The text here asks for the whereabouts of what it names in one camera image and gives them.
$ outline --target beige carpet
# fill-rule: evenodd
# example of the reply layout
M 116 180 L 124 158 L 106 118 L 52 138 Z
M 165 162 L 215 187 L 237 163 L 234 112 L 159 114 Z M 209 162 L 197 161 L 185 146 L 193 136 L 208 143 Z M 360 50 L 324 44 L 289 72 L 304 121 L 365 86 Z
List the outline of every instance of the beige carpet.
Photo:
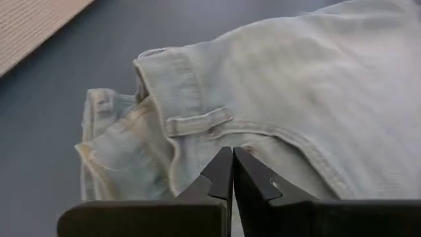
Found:
M 0 76 L 93 0 L 0 0 Z

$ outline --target gray floor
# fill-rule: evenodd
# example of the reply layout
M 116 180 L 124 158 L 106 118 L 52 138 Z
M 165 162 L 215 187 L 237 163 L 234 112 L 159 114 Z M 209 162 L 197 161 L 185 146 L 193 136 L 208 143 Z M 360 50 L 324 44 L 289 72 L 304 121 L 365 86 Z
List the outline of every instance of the gray floor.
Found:
M 54 236 L 80 202 L 85 92 L 135 92 L 146 49 L 211 40 L 238 26 L 339 0 L 100 0 L 0 81 L 0 236 Z

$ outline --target denim fabric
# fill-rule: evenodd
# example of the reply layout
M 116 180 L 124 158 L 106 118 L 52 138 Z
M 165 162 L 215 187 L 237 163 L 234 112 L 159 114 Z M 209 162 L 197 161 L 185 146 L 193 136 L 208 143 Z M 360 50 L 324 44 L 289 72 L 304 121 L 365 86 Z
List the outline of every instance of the denim fabric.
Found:
M 150 99 L 137 105 L 134 96 L 89 90 L 83 127 L 83 142 L 76 145 L 83 200 L 174 197 L 160 163 L 171 147 L 160 136 Z
M 120 95 L 110 89 L 88 91 L 83 142 L 76 145 L 83 161 L 84 201 L 167 199 L 178 195 L 176 187 L 172 187 L 174 193 L 170 191 L 167 179 L 174 165 L 174 152 L 164 139 L 157 110 L 149 97 L 138 97 L 138 101 L 137 104 L 134 96 Z M 188 129 L 200 130 L 203 121 L 218 124 L 226 119 L 223 111 L 217 109 L 197 117 L 195 125 L 188 124 Z M 238 134 L 218 139 L 217 149 L 226 145 L 243 146 L 284 178 L 318 198 L 335 198 L 301 153 L 277 138 Z M 209 160 L 216 155 L 200 144 L 186 147 L 186 151 L 196 149 Z M 184 172 L 196 178 L 202 169 L 199 165 Z M 235 198 L 232 236 L 243 236 Z
M 421 198 L 418 11 L 412 1 L 349 1 L 144 53 L 138 97 L 153 99 L 174 146 L 172 191 L 221 146 L 254 141 L 276 171 L 309 162 L 340 198 Z M 285 162 L 285 143 L 305 160 Z M 315 174 L 299 175 L 310 188 Z

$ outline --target folded fabric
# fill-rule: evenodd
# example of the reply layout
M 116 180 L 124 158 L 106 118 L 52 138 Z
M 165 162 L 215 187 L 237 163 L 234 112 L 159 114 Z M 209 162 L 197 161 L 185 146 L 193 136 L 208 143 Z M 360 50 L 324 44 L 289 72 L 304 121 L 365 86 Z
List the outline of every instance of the folded fabric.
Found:
M 251 151 L 270 167 L 285 165 L 287 142 L 340 198 L 421 198 L 418 13 L 409 0 L 349 1 L 142 54 L 137 96 L 174 146 L 173 192 L 221 146 L 262 140 Z
M 84 199 L 172 198 L 222 146 L 320 199 L 421 198 L 419 12 L 348 1 L 142 53 L 136 96 L 88 92 Z
M 83 142 L 76 145 L 83 161 L 83 200 L 174 197 L 159 162 L 170 156 L 171 147 L 160 136 L 150 99 L 137 105 L 134 96 L 89 90 L 83 127 Z

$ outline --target black plastic part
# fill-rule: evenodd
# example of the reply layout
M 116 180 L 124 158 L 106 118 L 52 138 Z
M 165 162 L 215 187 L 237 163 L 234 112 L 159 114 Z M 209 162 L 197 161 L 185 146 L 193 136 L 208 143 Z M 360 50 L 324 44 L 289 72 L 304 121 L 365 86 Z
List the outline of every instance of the black plastic part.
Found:
M 236 174 L 248 176 L 245 189 L 251 186 L 254 187 L 255 191 L 259 192 L 260 199 L 263 201 L 282 196 L 281 191 L 270 183 L 271 179 L 278 175 L 276 172 L 238 147 L 234 148 L 234 159 L 237 161 L 235 165 Z
M 420 200 L 324 201 L 315 207 L 315 237 L 421 236 Z
M 226 236 L 225 205 L 215 202 L 95 201 L 59 219 L 59 237 Z
M 232 200 L 233 162 L 231 148 L 223 147 L 203 169 L 201 174 L 212 182 L 208 195 L 227 201 Z
M 63 214 L 57 233 L 60 237 L 229 237 L 232 183 L 232 151 L 224 147 L 176 199 L 88 202 Z
M 241 148 L 234 148 L 234 188 L 244 235 L 308 236 L 310 194 L 279 177 Z M 273 206 L 270 200 L 285 205 Z
M 245 237 L 421 236 L 420 200 L 318 200 L 241 148 L 234 188 Z M 282 196 L 274 197 L 270 185 Z

